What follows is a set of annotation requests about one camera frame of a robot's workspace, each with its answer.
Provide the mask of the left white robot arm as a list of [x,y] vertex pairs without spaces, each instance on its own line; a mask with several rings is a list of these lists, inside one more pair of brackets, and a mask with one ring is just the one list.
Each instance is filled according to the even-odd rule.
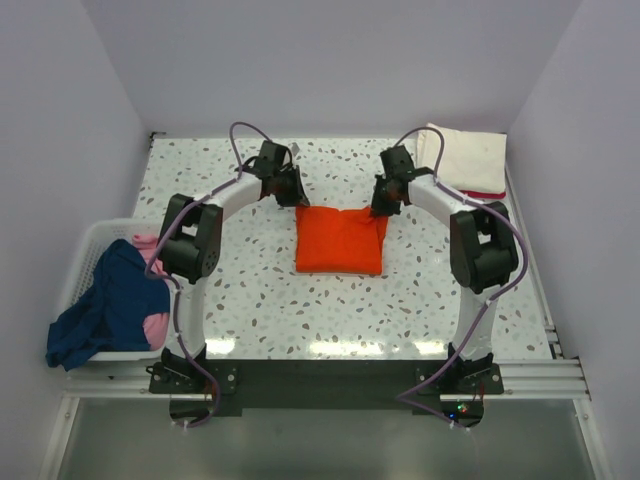
[[283,208],[309,205],[292,150],[265,140],[256,155],[240,164],[235,177],[212,192],[169,199],[157,245],[157,258],[175,286],[173,332],[163,353],[183,358],[171,378],[185,392],[200,390],[207,380],[207,368],[196,359],[206,354],[204,297],[221,257],[223,224],[270,196]]

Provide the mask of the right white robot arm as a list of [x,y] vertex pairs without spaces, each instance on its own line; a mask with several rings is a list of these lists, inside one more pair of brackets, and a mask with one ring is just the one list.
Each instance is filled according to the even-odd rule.
[[449,264],[461,288],[458,326],[450,354],[460,359],[445,369],[448,386],[469,392],[481,380],[474,361],[492,354],[491,335],[498,299],[519,268],[509,212],[501,202],[473,200],[443,184],[434,172],[417,168],[403,145],[380,154],[383,173],[376,177],[373,216],[398,215],[401,207],[422,209],[449,228]]

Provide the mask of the orange t-shirt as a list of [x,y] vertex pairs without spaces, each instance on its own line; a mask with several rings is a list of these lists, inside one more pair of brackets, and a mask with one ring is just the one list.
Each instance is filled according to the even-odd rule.
[[369,207],[298,207],[296,271],[380,275],[388,221]]

